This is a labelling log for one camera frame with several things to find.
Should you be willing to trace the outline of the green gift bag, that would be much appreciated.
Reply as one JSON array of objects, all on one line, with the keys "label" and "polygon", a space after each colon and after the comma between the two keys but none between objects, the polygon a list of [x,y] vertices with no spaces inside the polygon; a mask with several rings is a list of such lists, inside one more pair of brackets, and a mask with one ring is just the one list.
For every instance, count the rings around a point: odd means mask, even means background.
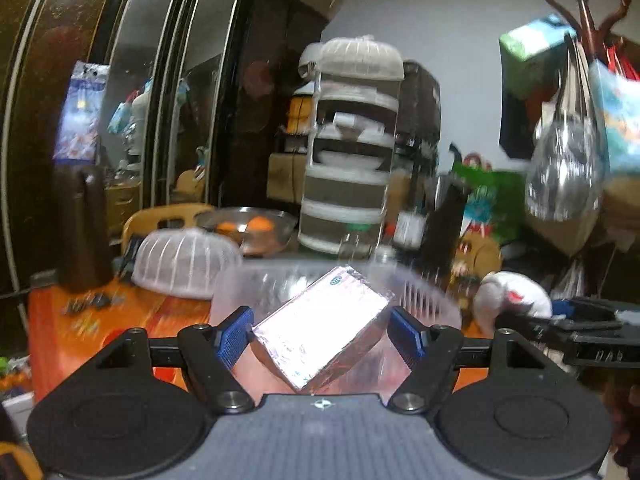
[{"label": "green gift bag", "polygon": [[525,178],[518,172],[494,171],[454,164],[454,173],[472,188],[464,215],[490,227],[490,236],[503,245],[516,240],[525,222]]}]

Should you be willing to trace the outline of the blue patterned hanging packet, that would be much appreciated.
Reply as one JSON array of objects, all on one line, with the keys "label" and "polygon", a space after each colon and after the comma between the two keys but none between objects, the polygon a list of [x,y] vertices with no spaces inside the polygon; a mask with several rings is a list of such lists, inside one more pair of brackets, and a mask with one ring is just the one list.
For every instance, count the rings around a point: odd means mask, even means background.
[{"label": "blue patterned hanging packet", "polygon": [[58,164],[92,164],[110,66],[78,61],[70,76],[53,152]]}]

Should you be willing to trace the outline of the clear plastic perforated basket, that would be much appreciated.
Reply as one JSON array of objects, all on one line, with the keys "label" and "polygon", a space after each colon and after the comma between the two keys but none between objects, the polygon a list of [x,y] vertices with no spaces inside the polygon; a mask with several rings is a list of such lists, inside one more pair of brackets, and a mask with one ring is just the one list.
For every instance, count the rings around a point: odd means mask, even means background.
[{"label": "clear plastic perforated basket", "polygon": [[248,260],[218,273],[210,324],[243,306],[253,317],[231,371],[255,401],[270,393],[388,399],[409,374],[387,337],[393,307],[425,326],[461,325],[455,302],[399,264]]}]

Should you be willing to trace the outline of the wooden chair back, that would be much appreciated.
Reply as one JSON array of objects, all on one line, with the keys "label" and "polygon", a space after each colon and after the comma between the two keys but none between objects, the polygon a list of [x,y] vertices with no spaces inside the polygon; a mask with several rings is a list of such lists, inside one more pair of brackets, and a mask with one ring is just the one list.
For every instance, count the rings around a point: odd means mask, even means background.
[{"label": "wooden chair back", "polygon": [[144,208],[135,212],[122,228],[122,254],[129,246],[131,237],[147,236],[161,229],[182,229],[196,226],[195,217],[202,212],[213,211],[214,207],[202,203],[184,203]]}]

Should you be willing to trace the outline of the steel bowl with oranges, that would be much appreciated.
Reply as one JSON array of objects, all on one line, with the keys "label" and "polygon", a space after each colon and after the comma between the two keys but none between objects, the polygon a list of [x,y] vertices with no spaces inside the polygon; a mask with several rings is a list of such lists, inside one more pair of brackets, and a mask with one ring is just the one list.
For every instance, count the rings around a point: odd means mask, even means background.
[{"label": "steel bowl with oranges", "polygon": [[285,211],[256,207],[230,207],[200,212],[196,225],[231,238],[245,257],[265,257],[282,252],[297,226]]}]

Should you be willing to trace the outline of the white mesh food cover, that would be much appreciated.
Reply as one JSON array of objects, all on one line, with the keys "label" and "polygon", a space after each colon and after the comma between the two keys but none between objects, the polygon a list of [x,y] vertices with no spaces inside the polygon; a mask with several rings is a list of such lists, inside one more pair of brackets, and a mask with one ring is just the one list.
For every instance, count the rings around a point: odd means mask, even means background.
[{"label": "white mesh food cover", "polygon": [[217,275],[242,261],[228,237],[199,228],[156,230],[142,240],[131,281],[166,296],[211,300]]}]

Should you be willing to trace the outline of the silver foil card box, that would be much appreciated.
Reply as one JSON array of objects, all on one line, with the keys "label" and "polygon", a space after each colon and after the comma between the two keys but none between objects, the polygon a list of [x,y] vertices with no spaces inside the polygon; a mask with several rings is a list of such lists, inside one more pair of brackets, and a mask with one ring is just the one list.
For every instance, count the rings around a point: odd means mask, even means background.
[{"label": "silver foil card box", "polygon": [[378,343],[394,299],[352,266],[336,266],[255,325],[250,348],[294,392],[315,393]]}]

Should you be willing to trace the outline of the dark brown thermos jug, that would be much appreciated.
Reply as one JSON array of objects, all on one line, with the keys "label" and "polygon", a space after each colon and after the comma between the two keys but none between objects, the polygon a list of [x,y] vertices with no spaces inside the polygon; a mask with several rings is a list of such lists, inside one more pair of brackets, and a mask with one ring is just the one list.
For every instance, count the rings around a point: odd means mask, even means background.
[{"label": "dark brown thermos jug", "polygon": [[58,282],[69,292],[88,292],[113,278],[103,176],[97,166],[55,168],[61,247]]}]

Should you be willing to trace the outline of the green white hanging box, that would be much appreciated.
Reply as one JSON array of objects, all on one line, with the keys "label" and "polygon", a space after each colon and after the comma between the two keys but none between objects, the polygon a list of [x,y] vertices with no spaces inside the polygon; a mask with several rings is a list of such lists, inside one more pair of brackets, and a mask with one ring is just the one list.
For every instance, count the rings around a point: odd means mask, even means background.
[{"label": "green white hanging box", "polygon": [[565,51],[565,37],[576,30],[549,14],[499,37],[503,90],[520,100],[553,81]]}]

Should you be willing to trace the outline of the white tiered dish rack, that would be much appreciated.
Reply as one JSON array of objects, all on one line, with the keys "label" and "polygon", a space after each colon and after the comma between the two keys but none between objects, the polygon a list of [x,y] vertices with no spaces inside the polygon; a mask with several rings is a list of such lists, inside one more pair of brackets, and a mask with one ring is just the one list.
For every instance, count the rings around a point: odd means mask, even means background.
[{"label": "white tiered dish rack", "polygon": [[371,36],[322,44],[297,239],[328,255],[381,238],[392,176],[399,51]]}]

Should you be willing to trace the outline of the brown wooden coat rack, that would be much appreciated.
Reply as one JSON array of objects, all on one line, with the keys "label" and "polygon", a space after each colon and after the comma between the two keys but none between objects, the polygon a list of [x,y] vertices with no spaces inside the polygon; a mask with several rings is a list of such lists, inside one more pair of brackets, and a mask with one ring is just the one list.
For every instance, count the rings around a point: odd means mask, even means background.
[{"label": "brown wooden coat rack", "polygon": [[574,29],[582,43],[588,60],[599,60],[601,62],[606,61],[606,49],[608,48],[606,42],[610,39],[611,29],[616,23],[626,18],[632,3],[632,0],[620,0],[618,9],[608,14],[608,16],[597,25],[591,13],[589,0],[575,0],[578,5],[578,18],[575,18],[559,1],[544,1],[558,12],[567,24]]}]

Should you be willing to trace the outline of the white crumpled plastic bag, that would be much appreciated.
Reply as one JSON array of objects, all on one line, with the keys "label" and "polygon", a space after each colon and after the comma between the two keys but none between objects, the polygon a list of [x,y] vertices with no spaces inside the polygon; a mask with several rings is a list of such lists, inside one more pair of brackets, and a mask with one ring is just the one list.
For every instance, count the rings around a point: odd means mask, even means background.
[{"label": "white crumpled plastic bag", "polygon": [[478,326],[490,333],[497,316],[506,311],[551,318],[552,302],[547,292],[527,276],[509,271],[488,273],[478,286],[472,311]]}]

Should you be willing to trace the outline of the clear plastic hanging bag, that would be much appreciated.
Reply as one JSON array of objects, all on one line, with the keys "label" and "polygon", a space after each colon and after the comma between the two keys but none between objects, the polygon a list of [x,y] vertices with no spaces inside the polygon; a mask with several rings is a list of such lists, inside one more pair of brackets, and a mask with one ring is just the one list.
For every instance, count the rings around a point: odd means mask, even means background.
[{"label": "clear plastic hanging bag", "polygon": [[605,145],[579,40],[565,37],[551,122],[541,131],[525,180],[526,212],[542,221],[582,218],[601,205]]}]

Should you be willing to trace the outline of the round wooden board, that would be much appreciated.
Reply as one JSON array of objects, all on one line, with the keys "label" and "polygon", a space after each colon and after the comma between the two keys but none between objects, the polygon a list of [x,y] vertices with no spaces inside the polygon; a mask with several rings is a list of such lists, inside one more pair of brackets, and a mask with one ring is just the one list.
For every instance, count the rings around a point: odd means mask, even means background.
[{"label": "round wooden board", "polygon": [[499,244],[489,236],[468,231],[459,242],[451,273],[454,278],[477,278],[499,272],[502,258]]}]

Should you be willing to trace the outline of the dark wooden mirrored wardrobe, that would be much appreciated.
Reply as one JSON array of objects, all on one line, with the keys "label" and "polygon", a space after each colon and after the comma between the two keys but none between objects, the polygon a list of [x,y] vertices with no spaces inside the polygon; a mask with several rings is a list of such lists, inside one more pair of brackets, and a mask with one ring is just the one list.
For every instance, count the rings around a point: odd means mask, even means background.
[{"label": "dark wooden mirrored wardrobe", "polygon": [[1,291],[60,263],[53,160],[75,64],[110,66],[92,164],[132,208],[267,201],[267,168],[326,17],[305,0],[1,0]]}]

